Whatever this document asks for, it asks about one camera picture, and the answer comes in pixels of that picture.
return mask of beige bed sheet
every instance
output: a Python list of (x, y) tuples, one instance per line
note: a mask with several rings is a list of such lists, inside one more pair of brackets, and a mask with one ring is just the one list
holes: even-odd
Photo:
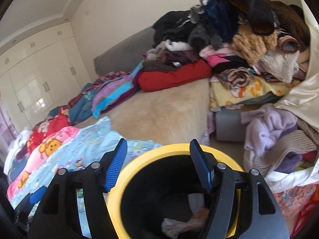
[[(105, 115), (112, 129), (127, 139), (153, 140), (162, 145), (200, 141), (207, 128), (209, 81), (202, 79), (156, 92), (139, 91)], [(97, 121), (91, 116), (76, 125)]]

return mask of cartoon print blanket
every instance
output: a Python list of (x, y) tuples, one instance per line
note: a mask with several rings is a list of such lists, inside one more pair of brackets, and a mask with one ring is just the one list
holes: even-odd
[(43, 142), (32, 151), (26, 166), (19, 176), (9, 185), (7, 191), (8, 199), (11, 200), (24, 186), (30, 175), (37, 170), (50, 155), (57, 151), (61, 145), (73, 139), (78, 132), (78, 128), (68, 126), (44, 139)]
[(294, 80), (291, 84), (283, 82), (268, 83), (261, 76), (256, 76), (248, 86), (228, 90), (219, 82), (216, 76), (212, 76), (210, 79), (210, 110), (213, 111), (218, 107), (257, 98), (268, 92), (272, 92), (277, 96), (284, 96), (298, 84), (300, 84), (298, 80)]
[[(9, 199), (13, 208), (30, 192), (33, 193), (42, 186), (48, 186), (56, 172), (61, 168), (68, 170), (80, 170), (94, 161), (100, 161), (102, 156), (115, 149), (122, 136), (114, 130), (111, 130), (111, 120), (109, 117), (101, 118), (97, 123), (82, 128), (77, 136), (63, 145), (50, 155), (45, 163), (39, 169), (34, 171), (25, 181), (24, 186)], [(130, 161), (139, 155), (160, 147), (153, 141), (145, 140), (127, 140), (128, 153), (124, 161), (127, 165)], [(78, 193), (78, 209), (83, 235), (90, 237), (90, 231), (86, 221), (83, 198)], [(36, 207), (33, 208), (30, 216), (35, 213)]]

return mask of purple towel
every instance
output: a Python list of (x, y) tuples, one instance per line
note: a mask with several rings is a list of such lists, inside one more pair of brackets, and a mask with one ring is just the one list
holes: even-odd
[(282, 173), (291, 173), (296, 169), (297, 164), (301, 160), (302, 160), (302, 155), (289, 152), (284, 157), (284, 159), (282, 160), (282, 162), (280, 163), (280, 165), (277, 167), (275, 171), (282, 172)]

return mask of beige satin fabric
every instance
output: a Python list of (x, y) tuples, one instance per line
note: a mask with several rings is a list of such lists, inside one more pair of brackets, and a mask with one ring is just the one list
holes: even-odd
[(289, 110), (319, 132), (319, 25), (304, 0), (301, 4), (311, 35), (309, 69), (306, 80), (294, 87), (275, 107)]

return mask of door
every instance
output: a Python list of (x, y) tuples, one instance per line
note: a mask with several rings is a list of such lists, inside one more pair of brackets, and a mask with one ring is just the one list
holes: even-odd
[(24, 130), (24, 128), (31, 128), (26, 116), (24, 115), (23, 109), (17, 96), (14, 92), (9, 73), (6, 72), (0, 78), (0, 94), (2, 102), (4, 103), (8, 115), (10, 116), (13, 124), (19, 132)]
[(62, 45), (68, 57), (72, 74), (75, 76), (80, 87), (83, 88), (87, 83), (91, 82), (91, 78), (83, 64), (74, 37), (62, 40)]
[(80, 92), (80, 87), (70, 70), (71, 66), (62, 43), (52, 44), (34, 55), (39, 72), (52, 99), (52, 108), (66, 105)]
[(52, 100), (38, 71), (34, 55), (22, 60), (9, 71), (13, 88), (25, 116), (32, 126), (46, 117)]

